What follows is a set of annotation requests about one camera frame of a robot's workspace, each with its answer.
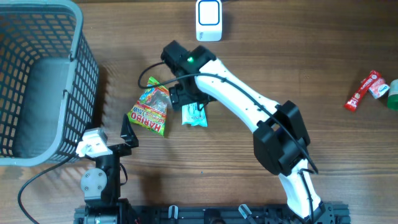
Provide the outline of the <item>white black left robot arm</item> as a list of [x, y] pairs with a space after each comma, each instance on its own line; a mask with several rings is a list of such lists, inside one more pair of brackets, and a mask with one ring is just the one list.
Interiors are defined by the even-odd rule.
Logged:
[[80, 181], [85, 206], [75, 210], [74, 223], [140, 223], [138, 214], [128, 199], [121, 198], [120, 173], [126, 169], [120, 158], [130, 156], [132, 149], [139, 146], [128, 116], [123, 116], [120, 137], [123, 143], [107, 146], [107, 135], [101, 128], [85, 131], [78, 143], [76, 153], [95, 161], [95, 167], [87, 170]]

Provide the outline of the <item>red tissue pack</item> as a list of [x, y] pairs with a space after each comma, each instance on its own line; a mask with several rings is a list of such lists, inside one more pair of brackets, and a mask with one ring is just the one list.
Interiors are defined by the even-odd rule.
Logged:
[[385, 95], [390, 89], [384, 78], [378, 78], [368, 89], [373, 98], [378, 99]]

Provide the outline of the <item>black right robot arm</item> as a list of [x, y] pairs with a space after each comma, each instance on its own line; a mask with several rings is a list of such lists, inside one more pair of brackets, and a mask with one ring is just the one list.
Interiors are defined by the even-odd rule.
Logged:
[[192, 51], [177, 41], [160, 56], [175, 75], [170, 87], [172, 108], [196, 104], [200, 109], [219, 101], [252, 132], [254, 155], [271, 174], [278, 176], [287, 206], [301, 223], [334, 223], [333, 206], [317, 195], [311, 174], [318, 169], [309, 156], [310, 137], [297, 105], [270, 100], [233, 75], [206, 47]]

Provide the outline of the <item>green Haribo candy bag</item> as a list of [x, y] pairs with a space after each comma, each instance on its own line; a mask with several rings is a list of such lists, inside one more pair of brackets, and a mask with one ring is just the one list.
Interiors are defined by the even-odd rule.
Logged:
[[169, 91], [163, 85], [145, 89], [127, 116], [131, 123], [164, 136], [167, 108], [170, 105]]

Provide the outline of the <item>green lid small jar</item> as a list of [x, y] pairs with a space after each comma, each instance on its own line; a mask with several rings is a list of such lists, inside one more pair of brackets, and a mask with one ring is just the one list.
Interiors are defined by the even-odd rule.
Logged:
[[398, 110], [398, 79], [393, 80], [390, 84], [387, 107], [391, 110]]

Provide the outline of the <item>red Nescafe stick pack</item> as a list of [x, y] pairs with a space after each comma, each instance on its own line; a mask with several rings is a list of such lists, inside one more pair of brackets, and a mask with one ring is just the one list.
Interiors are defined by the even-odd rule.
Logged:
[[370, 86], [381, 78], [378, 71], [371, 70], [370, 74], [361, 82], [361, 86], [355, 91], [353, 96], [344, 104], [344, 108], [349, 111], [355, 112], [363, 96], [369, 90]]

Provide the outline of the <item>mint green wipes pack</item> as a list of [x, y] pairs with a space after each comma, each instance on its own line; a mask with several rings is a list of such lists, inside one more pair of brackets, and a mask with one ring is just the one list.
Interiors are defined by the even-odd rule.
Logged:
[[207, 127], [208, 122], [203, 104], [191, 103], [182, 106], [182, 125]]

